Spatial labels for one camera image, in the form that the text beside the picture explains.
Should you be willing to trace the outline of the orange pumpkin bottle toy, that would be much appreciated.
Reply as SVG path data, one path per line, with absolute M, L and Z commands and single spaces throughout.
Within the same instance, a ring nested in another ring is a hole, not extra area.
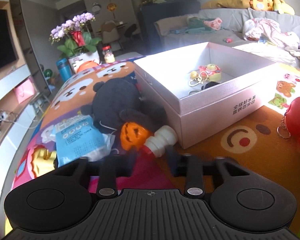
M 173 146 L 178 136 L 170 126 L 162 126 L 156 132 L 145 129 L 135 122 L 127 122 L 121 128 L 121 146 L 125 151 L 136 148 L 145 158 L 160 158 L 165 154 L 166 146 Z

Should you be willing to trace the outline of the blue wet wipes pack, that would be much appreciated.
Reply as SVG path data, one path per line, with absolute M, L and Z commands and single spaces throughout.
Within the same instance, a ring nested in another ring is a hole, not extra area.
M 101 133 L 89 115 L 76 115 L 59 122 L 51 135 L 56 140 L 58 167 L 81 157 L 98 161 L 110 154 L 115 141 L 114 133 Z

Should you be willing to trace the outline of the black plush toy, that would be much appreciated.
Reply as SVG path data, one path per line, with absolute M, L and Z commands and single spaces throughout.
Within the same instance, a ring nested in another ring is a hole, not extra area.
M 93 125 L 101 133 L 109 134 L 134 122 L 155 132 L 167 123 L 167 114 L 158 103 L 143 99 L 130 77 L 119 77 L 94 84 L 91 104 L 81 107 L 83 115 L 90 115 Z

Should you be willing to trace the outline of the pink yellow cup toy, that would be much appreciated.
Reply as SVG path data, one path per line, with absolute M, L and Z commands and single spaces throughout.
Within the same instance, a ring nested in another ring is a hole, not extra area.
M 56 151 L 49 151 L 42 145 L 30 148 L 27 155 L 27 168 L 31 178 L 37 178 L 55 169 Z

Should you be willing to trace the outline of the pink cardboard box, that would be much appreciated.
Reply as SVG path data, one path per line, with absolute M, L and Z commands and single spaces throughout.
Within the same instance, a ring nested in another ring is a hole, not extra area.
M 279 65 L 211 42 L 193 44 L 135 60 L 142 96 L 163 106 L 182 148 L 220 132 L 263 106 L 276 87 Z M 221 80 L 208 88 L 190 74 L 215 64 Z

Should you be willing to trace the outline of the black ball keychain toy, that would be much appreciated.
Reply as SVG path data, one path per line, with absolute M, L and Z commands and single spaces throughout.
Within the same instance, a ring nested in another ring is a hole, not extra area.
M 206 84 L 202 85 L 201 89 L 193 89 L 193 90 L 191 90 L 191 91 L 188 93 L 188 95 L 192 95 L 192 94 L 201 92 L 202 90 L 211 88 L 211 87 L 216 86 L 216 85 L 219 85 L 219 84 L 220 84 L 220 83 L 219 83 L 219 82 L 216 82 L 216 81 L 210 81 L 210 82 L 207 82 Z

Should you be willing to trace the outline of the red green toy camera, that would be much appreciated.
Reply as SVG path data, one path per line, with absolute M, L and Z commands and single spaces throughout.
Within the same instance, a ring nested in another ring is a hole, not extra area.
M 199 73 L 203 81 L 221 81 L 221 69 L 215 64 L 199 66 Z

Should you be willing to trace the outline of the red lid glass jar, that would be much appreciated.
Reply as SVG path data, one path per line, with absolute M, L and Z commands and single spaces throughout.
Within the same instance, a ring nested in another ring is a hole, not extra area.
M 102 48 L 102 53 L 104 55 L 104 61 L 105 63 L 113 63 L 115 62 L 115 56 L 113 54 L 112 48 L 110 45 L 104 46 Z

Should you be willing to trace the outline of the white tv cabinet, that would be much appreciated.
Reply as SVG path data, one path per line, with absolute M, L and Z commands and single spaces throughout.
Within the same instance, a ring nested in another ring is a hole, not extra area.
M 35 113 L 29 102 L 19 103 L 14 89 L 31 76 L 27 65 L 9 72 L 0 80 L 0 114 L 8 114 L 8 122 L 0 125 L 0 198 L 14 155 L 19 148 Z

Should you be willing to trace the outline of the purple orchid flower pot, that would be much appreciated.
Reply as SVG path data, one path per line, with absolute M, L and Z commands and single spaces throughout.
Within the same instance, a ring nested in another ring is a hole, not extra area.
M 97 45 L 101 43 L 101 39 L 93 37 L 88 28 L 88 24 L 94 20 L 93 14 L 84 12 L 66 20 L 50 32 L 49 41 L 52 44 L 60 43 L 57 49 L 61 51 L 62 57 L 68 60 L 74 72 L 90 61 L 100 64 Z

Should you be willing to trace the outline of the green clothes on sofa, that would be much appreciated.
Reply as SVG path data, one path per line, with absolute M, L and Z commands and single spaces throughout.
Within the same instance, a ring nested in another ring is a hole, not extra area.
M 220 18 L 198 18 L 188 17 L 186 20 L 187 27 L 172 29 L 171 34 L 209 34 L 219 31 L 222 28 Z

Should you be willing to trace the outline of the grey sofa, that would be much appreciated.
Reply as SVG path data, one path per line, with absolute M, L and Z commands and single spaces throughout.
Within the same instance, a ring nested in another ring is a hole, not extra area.
M 222 28 L 209 34 L 171 34 L 170 30 L 187 27 L 188 17 L 220 18 Z M 212 42 L 242 51 L 246 51 L 266 59 L 284 63 L 300 70 L 300 61 L 290 55 L 285 48 L 280 48 L 264 40 L 249 41 L 243 38 L 242 29 L 245 21 L 253 18 L 269 18 L 280 24 L 283 32 L 293 31 L 300 38 L 300 16 L 278 14 L 271 11 L 253 9 L 204 9 L 197 14 L 176 16 L 158 20 L 155 27 L 164 50 L 184 47 L 202 42 Z

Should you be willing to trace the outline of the pink white clothes pile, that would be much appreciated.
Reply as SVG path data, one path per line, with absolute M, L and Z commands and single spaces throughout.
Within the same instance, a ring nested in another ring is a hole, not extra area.
M 245 21 L 242 34 L 245 40 L 264 40 L 280 48 L 298 49 L 300 46 L 300 38 L 296 33 L 283 32 L 280 24 L 269 18 L 253 18 Z

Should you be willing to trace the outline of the mustard yellow pillow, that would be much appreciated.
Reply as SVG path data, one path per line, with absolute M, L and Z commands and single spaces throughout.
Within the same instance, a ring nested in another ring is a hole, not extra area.
M 248 9 L 250 7 L 250 0 L 210 0 L 201 5 L 201 9 Z

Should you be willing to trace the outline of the yellow duck plush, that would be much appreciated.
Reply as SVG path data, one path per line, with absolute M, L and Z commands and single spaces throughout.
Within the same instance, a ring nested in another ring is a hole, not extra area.
M 259 11 L 272 11 L 273 0 L 250 0 L 250 7 Z

